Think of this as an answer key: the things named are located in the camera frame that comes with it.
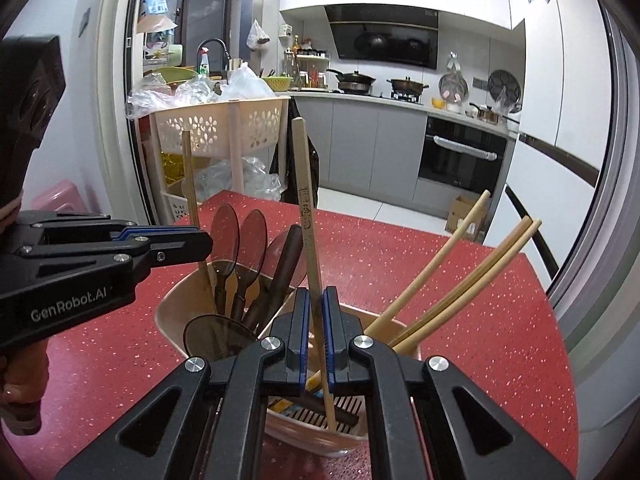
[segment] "sparkly red countertop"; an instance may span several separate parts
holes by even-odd
[[[254,208],[266,216],[270,240],[298,222],[297,206],[224,192],[203,205],[213,213],[231,203],[240,221]],[[325,286],[343,303],[381,312],[406,288],[446,238],[370,220],[319,211],[318,250]],[[411,322],[487,254],[459,243],[420,294],[398,315]],[[36,436],[8,435],[38,480],[50,480],[114,419],[140,400],[182,360],[156,330],[161,298],[195,264],[156,269],[137,289],[132,305],[53,338],[50,382]],[[523,255],[457,317],[422,344],[422,355],[449,358],[574,474],[578,420],[568,358],[551,307]],[[262,478],[328,480],[370,478],[363,446],[329,460],[265,437]]]

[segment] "white floor tile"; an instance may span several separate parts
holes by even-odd
[[[384,222],[386,224],[409,227],[437,235],[451,236],[451,234],[444,230],[444,226],[447,223],[446,220],[389,204],[382,205],[375,219],[378,222]]]
[[[324,211],[373,220],[378,211],[380,211],[381,206],[382,202],[376,202],[361,196],[341,193],[323,187],[318,190],[318,209]]]

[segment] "oven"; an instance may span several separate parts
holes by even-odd
[[[465,124],[429,117],[420,178],[481,194],[494,193],[507,139]]]

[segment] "window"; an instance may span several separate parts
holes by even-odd
[[[167,16],[177,23],[175,43],[182,45],[182,65],[194,66],[198,46],[209,38],[221,38],[228,45],[229,0],[167,0]],[[222,64],[220,46],[209,45],[209,66],[218,72]]]

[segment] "sink faucet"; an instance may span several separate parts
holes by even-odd
[[[204,40],[200,46],[198,47],[198,54],[196,55],[196,72],[200,72],[200,63],[202,62],[202,54],[201,54],[201,50],[202,47],[205,46],[206,44],[209,44],[211,42],[217,43],[220,45],[220,47],[222,47],[222,52],[224,54],[224,57],[226,57],[226,66],[228,66],[229,61],[231,60],[231,56],[229,55],[228,50],[226,49],[226,44],[224,41],[220,40],[220,38],[210,38],[208,40]],[[226,72],[225,70],[225,60],[222,60],[222,66],[220,67],[220,73],[224,74]]]

